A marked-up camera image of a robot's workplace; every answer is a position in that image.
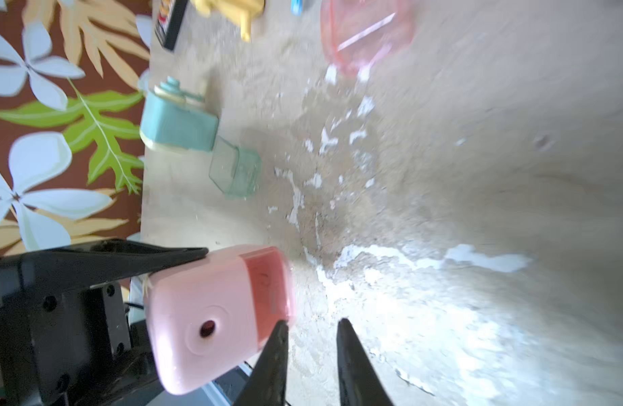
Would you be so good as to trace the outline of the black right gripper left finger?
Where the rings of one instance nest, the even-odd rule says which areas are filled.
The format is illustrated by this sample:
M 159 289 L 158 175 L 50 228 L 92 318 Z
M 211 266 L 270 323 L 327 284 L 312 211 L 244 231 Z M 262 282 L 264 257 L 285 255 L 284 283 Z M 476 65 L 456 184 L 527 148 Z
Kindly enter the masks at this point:
M 286 404 L 289 326 L 278 321 L 234 406 Z

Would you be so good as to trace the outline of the yellow pencil sharpener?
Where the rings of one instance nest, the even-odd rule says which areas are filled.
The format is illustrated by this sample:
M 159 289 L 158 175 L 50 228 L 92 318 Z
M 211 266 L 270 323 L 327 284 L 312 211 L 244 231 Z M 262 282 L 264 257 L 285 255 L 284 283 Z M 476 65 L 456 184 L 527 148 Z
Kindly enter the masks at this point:
M 240 29 L 244 42 L 252 40 L 252 20 L 265 8 L 264 0 L 191 0 L 201 15 L 209 17 L 216 10 Z

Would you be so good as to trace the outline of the green pencil sharpener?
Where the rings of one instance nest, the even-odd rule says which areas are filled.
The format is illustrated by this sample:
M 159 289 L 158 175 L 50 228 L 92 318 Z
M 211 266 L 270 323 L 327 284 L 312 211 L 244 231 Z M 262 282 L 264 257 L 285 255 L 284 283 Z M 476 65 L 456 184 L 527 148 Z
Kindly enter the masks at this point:
M 146 96 L 139 135 L 145 146 L 155 151 L 211 152 L 215 143 L 218 116 L 207 110 L 208 84 L 198 93 L 189 92 L 169 77 Z

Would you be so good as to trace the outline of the clear pink tray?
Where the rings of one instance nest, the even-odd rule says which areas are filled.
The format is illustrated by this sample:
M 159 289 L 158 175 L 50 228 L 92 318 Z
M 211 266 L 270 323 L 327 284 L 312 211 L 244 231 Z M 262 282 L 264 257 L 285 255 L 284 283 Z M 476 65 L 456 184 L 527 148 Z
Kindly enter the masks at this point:
M 321 3 L 321 43 L 330 64 L 356 75 L 411 44 L 416 2 L 328 0 Z

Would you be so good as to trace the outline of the clear red tray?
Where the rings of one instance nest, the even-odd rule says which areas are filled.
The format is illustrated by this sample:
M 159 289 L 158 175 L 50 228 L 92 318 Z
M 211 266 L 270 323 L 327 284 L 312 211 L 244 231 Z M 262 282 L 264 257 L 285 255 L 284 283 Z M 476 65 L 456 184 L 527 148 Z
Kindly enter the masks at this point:
M 289 259 L 275 246 L 250 245 L 240 254 L 252 287 L 257 336 L 262 348 L 279 321 L 296 320 L 296 294 Z

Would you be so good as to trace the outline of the clear green tray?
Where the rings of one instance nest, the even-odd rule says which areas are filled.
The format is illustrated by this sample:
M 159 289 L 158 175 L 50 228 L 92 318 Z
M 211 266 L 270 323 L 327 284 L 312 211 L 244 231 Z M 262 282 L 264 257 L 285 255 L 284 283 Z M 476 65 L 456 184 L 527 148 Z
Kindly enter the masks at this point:
M 262 159 L 257 152 L 217 137 L 208 176 L 225 197 L 253 196 L 261 172 Z

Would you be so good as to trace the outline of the blue pencil sharpener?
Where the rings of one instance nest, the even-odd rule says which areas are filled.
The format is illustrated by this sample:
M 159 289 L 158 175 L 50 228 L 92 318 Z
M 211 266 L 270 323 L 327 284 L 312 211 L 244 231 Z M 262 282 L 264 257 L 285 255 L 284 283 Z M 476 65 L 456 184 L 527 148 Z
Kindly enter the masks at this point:
M 291 0 L 291 13 L 300 16 L 304 11 L 304 0 Z

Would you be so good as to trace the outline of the black charging board left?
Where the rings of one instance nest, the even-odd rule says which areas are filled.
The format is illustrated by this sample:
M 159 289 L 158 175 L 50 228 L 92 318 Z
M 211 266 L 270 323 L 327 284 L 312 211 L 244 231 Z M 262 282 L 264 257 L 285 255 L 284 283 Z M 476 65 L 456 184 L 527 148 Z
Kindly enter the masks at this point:
M 161 47 L 174 51 L 189 0 L 160 0 L 154 31 Z

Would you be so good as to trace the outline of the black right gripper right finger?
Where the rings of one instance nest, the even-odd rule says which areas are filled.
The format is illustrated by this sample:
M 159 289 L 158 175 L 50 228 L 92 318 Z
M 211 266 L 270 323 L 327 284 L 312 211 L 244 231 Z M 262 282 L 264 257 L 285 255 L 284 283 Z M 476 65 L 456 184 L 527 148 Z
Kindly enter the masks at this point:
M 389 395 L 347 318 L 340 320 L 336 339 L 340 404 L 392 406 Z

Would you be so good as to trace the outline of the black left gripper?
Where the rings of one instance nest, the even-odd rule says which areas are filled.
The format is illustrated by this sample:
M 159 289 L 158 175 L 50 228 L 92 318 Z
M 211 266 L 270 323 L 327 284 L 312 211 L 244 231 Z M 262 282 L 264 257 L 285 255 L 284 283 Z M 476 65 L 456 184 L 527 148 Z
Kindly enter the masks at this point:
M 0 405 L 150 404 L 159 379 L 147 328 L 130 322 L 139 305 L 125 301 L 119 279 L 208 253 L 108 239 L 0 257 L 0 281 L 50 276 L 99 284 L 19 304 L 0 296 Z

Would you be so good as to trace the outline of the pink pencil sharpener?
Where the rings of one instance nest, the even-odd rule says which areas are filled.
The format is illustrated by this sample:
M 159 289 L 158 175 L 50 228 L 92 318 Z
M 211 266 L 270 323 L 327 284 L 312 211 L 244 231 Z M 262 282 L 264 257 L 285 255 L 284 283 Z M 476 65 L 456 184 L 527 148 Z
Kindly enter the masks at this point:
M 152 274 L 144 310 L 159 380 L 184 395 L 250 359 L 259 347 L 252 287 L 240 254 L 250 245 Z

